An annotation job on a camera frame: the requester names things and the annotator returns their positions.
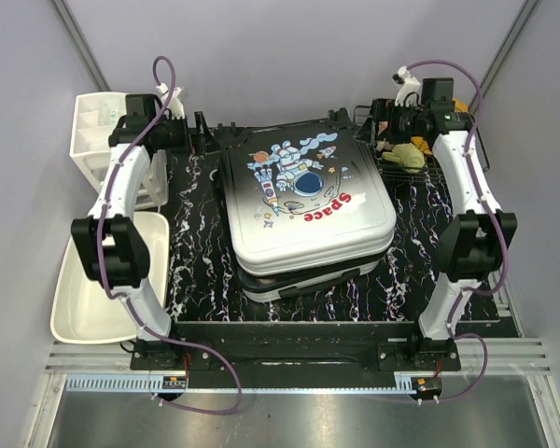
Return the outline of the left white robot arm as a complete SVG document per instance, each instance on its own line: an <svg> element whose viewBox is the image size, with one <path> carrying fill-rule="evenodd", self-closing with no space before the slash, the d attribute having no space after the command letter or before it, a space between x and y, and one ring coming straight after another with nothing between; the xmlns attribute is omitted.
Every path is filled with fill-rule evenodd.
<svg viewBox="0 0 560 448"><path fill-rule="evenodd" d="M171 317L148 279L148 247L133 221L136 200L157 153L217 147L206 129L188 126L179 93L126 95L125 112L107 139L109 165L98 198L86 217L71 223L84 273L122 304L139 339L156 341L149 355L165 370L181 362L183 347L170 339Z"/></svg>

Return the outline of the black white space suitcase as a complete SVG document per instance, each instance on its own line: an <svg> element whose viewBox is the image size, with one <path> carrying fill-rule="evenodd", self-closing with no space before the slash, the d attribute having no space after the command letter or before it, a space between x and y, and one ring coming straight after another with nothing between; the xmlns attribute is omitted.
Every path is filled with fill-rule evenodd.
<svg viewBox="0 0 560 448"><path fill-rule="evenodd" d="M254 302L333 287L375 269L396 211L345 109L246 130L218 168L237 282Z"/></svg>

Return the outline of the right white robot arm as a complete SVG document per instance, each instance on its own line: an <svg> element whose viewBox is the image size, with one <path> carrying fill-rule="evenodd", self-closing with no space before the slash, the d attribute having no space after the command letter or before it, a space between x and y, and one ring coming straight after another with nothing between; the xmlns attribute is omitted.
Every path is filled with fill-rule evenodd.
<svg viewBox="0 0 560 448"><path fill-rule="evenodd" d="M506 271L518 222L515 214L502 209L485 180L476 150L476 122L456 110L453 80L418 80L406 68L393 79L399 85L395 98L372 104L372 136L393 146L414 137L425 140L442 170L453 208L436 247L438 283L418 319L423 338L404 349L408 364L421 371L439 357L432 341L453 338L469 298L480 293L491 273Z"/></svg>

